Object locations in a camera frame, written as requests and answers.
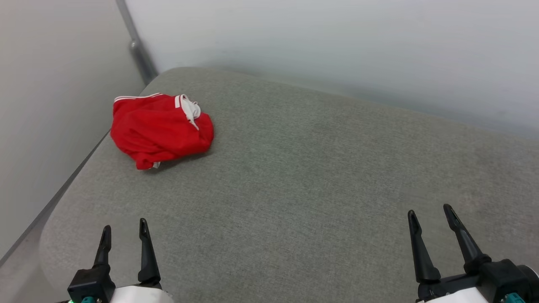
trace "gray fabric surface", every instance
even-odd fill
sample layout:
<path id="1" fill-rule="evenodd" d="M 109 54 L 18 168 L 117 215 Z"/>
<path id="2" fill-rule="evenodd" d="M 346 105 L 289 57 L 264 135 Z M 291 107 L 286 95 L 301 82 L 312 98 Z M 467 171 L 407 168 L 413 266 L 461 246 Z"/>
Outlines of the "gray fabric surface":
<path id="1" fill-rule="evenodd" d="M 463 272 L 444 203 L 493 259 L 539 268 L 537 142 L 201 68 L 156 92 L 210 114 L 211 150 L 137 171 L 106 138 L 43 231 L 56 287 L 92 266 L 106 224 L 112 279 L 135 283 L 144 217 L 177 302 L 414 302 L 408 210 L 442 275 Z"/>

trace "floor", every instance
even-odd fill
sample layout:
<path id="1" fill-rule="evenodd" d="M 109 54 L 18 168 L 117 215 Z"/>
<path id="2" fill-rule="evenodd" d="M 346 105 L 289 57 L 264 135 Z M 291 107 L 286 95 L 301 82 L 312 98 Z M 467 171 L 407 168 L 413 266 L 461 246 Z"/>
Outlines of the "floor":
<path id="1" fill-rule="evenodd" d="M 67 291 L 55 290 L 51 286 L 39 262 L 39 237 L 49 215 L 50 212 L 39 220 L 0 267 L 1 302 L 54 303 L 69 299 Z"/>

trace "gray wall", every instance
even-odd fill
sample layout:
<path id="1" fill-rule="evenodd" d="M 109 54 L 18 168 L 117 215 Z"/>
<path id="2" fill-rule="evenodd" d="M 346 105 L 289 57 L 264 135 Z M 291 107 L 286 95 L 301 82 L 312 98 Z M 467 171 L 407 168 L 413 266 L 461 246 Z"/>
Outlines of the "gray wall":
<path id="1" fill-rule="evenodd" d="M 0 257 L 143 89 L 129 40 L 112 0 L 0 3 Z"/>
<path id="2" fill-rule="evenodd" d="M 129 0 L 158 71 L 215 66 L 539 137 L 537 0 Z"/>

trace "metal pole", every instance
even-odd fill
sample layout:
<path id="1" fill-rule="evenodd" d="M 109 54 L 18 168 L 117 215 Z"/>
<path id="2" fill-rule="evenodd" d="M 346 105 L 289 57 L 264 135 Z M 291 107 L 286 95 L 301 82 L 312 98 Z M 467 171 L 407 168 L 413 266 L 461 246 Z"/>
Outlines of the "metal pole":
<path id="1" fill-rule="evenodd" d="M 131 42 L 129 43 L 129 51 L 131 56 L 135 60 L 135 64 L 139 69 L 142 80 L 148 85 L 155 77 L 157 77 L 157 71 L 154 64 L 151 62 L 148 52 L 142 45 L 139 33 L 137 33 L 129 9 L 127 8 L 126 0 L 116 0 L 116 5 L 122 14 L 123 22 L 126 24 L 127 31 L 131 36 Z"/>

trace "red fabric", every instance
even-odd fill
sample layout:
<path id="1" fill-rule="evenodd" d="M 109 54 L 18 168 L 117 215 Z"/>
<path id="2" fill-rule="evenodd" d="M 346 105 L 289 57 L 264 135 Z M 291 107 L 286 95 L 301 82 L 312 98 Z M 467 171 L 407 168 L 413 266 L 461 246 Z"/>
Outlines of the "red fabric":
<path id="1" fill-rule="evenodd" d="M 201 113 L 195 119 L 197 130 L 181 107 L 175 108 L 174 98 L 164 94 L 116 98 L 110 136 L 121 151 L 135 160 L 137 169 L 149 169 L 154 162 L 203 153 L 210 148 L 210 116 Z"/>

